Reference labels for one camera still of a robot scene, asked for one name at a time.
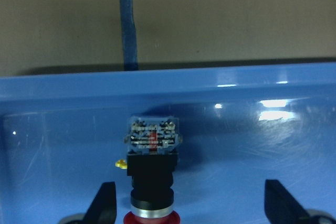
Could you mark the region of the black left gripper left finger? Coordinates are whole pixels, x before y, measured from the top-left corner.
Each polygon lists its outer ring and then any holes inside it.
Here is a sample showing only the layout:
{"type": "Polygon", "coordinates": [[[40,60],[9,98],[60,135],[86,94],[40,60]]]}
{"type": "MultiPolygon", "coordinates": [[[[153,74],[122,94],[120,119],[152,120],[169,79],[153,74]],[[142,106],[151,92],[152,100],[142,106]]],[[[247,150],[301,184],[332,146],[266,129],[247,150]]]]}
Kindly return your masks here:
{"type": "Polygon", "coordinates": [[[113,224],[117,218],[115,182],[101,184],[81,223],[113,224]]]}

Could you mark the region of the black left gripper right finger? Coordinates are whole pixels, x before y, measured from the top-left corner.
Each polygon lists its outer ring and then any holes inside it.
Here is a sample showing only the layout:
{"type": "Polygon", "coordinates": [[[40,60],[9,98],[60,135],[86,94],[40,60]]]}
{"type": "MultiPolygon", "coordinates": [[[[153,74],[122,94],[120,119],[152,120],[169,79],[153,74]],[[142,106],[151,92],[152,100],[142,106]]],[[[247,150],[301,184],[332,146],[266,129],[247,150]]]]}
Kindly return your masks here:
{"type": "Polygon", "coordinates": [[[265,180],[264,211],[270,223],[310,223],[310,215],[276,179],[265,180]]]}

